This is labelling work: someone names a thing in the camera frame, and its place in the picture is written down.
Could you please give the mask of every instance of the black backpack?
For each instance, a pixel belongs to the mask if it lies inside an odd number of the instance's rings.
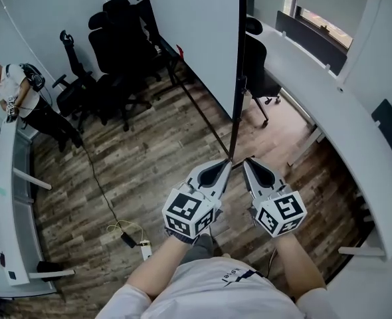
[[[5,67],[5,74],[7,77],[10,77],[9,66],[10,64]],[[41,72],[32,64],[19,64],[19,66],[25,73],[26,78],[28,78],[32,89],[35,92],[39,92],[45,85],[45,78]]]

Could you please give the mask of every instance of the man wearing cap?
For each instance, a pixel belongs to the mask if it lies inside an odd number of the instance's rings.
[[[0,65],[0,105],[4,111],[9,97],[15,99],[15,113],[27,124],[58,142],[62,152],[70,138],[79,148],[82,145],[79,133],[62,116],[57,114],[39,94],[35,92],[19,65],[9,65],[9,76]]]

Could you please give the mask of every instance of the white shirt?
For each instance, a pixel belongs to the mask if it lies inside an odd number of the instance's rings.
[[[6,66],[3,67],[3,71],[1,73],[0,101],[5,100],[7,102],[9,97],[14,97],[14,99],[18,97],[22,81],[26,78],[26,76],[19,65],[10,64],[9,77],[7,77],[5,67]],[[38,102],[39,94],[31,88],[19,108],[20,117],[24,118],[28,116],[32,110],[34,110],[35,106],[37,106]]]
[[[311,290],[294,304],[254,272],[233,259],[196,260],[179,266],[169,286],[153,302],[142,291],[125,285],[96,319],[338,318],[327,290]]]

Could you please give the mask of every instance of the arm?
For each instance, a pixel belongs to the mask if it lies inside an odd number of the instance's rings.
[[[284,265],[284,274],[290,291],[299,299],[316,288],[326,288],[320,271],[315,266],[295,235],[287,234],[274,239],[277,253]]]
[[[30,89],[31,89],[31,85],[29,84],[29,81],[27,80],[27,78],[23,79],[22,83],[21,83],[21,90],[20,90],[19,95],[15,101],[15,106],[17,108],[21,107],[21,105],[22,105],[23,101],[25,100],[26,95],[28,94]]]
[[[181,259],[190,247],[191,245],[170,236],[155,254],[130,275],[127,284],[155,298],[168,286]]]
[[[7,109],[7,102],[4,99],[0,100],[1,108],[5,111]]]

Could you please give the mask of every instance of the power strip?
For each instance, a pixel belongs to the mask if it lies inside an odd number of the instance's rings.
[[[151,257],[151,245],[149,240],[140,241],[140,247],[142,248],[143,260],[146,261]]]

